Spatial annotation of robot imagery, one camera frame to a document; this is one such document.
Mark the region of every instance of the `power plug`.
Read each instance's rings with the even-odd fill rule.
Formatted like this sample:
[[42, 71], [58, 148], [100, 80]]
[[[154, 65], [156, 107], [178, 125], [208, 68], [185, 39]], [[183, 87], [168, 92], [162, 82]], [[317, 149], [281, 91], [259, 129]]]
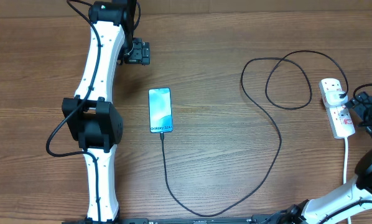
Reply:
[[340, 81], [334, 78], [325, 78], [319, 83], [319, 87], [325, 107], [330, 108], [347, 103], [348, 96], [341, 98], [345, 92], [342, 91]]
[[339, 94], [345, 93], [342, 91], [340, 81], [326, 78], [320, 81], [319, 88], [334, 138], [342, 139], [354, 134], [355, 127], [348, 108], [344, 105], [345, 100], [339, 100]]

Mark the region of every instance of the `wood grain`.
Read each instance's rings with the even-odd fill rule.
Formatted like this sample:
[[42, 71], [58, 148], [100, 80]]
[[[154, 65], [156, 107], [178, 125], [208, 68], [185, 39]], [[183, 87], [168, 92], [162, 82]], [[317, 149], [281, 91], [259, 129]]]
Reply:
[[[146, 14], [372, 10], [372, 0], [138, 0]], [[88, 14], [88, 8], [79, 6]], [[0, 0], [0, 18], [77, 16], [65, 0]]]
[[[175, 129], [166, 134], [165, 148], [174, 194], [197, 212], [214, 213], [259, 184], [279, 142], [268, 118], [241, 91], [249, 59], [318, 50], [343, 67], [351, 89], [372, 82], [372, 12], [144, 16], [136, 36], [151, 43], [151, 65], [119, 67], [114, 82], [114, 105], [124, 118], [115, 160], [124, 218], [194, 217], [165, 187], [160, 139], [149, 132], [148, 89], [172, 90]], [[0, 223], [60, 223], [86, 215], [83, 158], [50, 157], [45, 141], [62, 120], [62, 98], [79, 84], [88, 39], [79, 17], [0, 19]], [[223, 217], [272, 213], [342, 182], [343, 141], [332, 137], [318, 88], [321, 79], [342, 76], [319, 55], [290, 59], [307, 72], [313, 100], [297, 111], [275, 108], [264, 96], [275, 62], [246, 69], [246, 89], [279, 125], [283, 146], [265, 184]], [[286, 63], [269, 84], [269, 96], [280, 105], [302, 105], [308, 95], [301, 72]], [[67, 127], [52, 143], [56, 152], [77, 146]], [[361, 129], [350, 138], [349, 177], [371, 147]], [[372, 212], [352, 220], [372, 223]]]

